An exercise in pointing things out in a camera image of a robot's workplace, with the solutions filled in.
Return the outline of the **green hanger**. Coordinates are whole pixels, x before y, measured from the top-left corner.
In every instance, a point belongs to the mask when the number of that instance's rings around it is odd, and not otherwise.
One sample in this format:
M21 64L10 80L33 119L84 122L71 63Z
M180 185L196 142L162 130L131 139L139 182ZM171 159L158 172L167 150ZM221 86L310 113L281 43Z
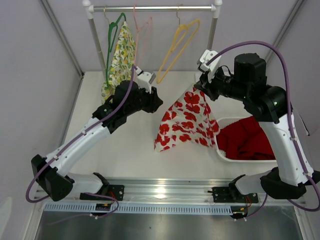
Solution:
M121 12L116 21L110 22L109 19L107 18L107 5L105 5L105 7L103 8L103 13L104 13L105 19L107 19L108 21L108 34L107 34L108 47L107 47L107 55L106 55L106 63L105 63L105 83L106 83L106 86L109 87L110 86L110 83L109 83L110 55L115 44L117 32L119 30L119 23L121 20L126 21L127 18L126 18L126 14Z

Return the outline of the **lemon print skirt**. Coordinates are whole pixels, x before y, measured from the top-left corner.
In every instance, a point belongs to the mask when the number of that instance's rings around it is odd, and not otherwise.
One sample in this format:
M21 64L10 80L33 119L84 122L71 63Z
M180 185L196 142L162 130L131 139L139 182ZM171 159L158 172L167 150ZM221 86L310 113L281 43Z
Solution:
M123 81L131 79L131 69L136 54L136 42L124 21L116 38L116 45L111 63L106 74L106 81L101 86L101 102L104 103L115 93L116 87Z

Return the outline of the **red poppy print cloth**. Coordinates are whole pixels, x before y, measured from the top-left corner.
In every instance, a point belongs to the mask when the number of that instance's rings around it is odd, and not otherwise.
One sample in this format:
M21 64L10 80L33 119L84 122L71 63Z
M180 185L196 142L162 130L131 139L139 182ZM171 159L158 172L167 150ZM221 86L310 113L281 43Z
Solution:
M219 133L220 127L204 92L190 86L164 113L154 150L163 152L187 142L213 148Z

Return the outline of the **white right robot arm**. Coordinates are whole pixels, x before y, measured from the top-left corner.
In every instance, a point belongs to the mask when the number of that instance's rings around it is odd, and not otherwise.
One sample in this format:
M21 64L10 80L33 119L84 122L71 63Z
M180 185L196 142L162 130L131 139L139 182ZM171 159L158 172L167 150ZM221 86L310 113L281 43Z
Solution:
M287 93L279 86L267 84L266 61L256 53L243 53L234 58L234 72L225 75L220 66L220 56L214 50L205 50L199 58L201 71L195 88L203 91L212 101L219 96L238 100L264 131L277 166L254 175L240 175L229 183L228 196L239 202L248 194L266 193L277 200L297 200L302 197L311 177L320 180L304 153L298 154L300 145L290 128L294 116L287 107Z

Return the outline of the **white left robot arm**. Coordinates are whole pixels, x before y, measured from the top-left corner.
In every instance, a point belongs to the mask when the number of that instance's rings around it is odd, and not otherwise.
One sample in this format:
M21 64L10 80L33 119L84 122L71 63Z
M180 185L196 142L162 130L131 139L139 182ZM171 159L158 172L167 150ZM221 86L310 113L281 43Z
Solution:
M71 174L70 170L99 141L125 124L128 116L139 111L153 114L162 104L156 87L146 89L134 81L122 81L69 142L45 157L37 154L32 158L36 182L54 202L75 194L82 200L105 199L110 192L105 177L97 172Z

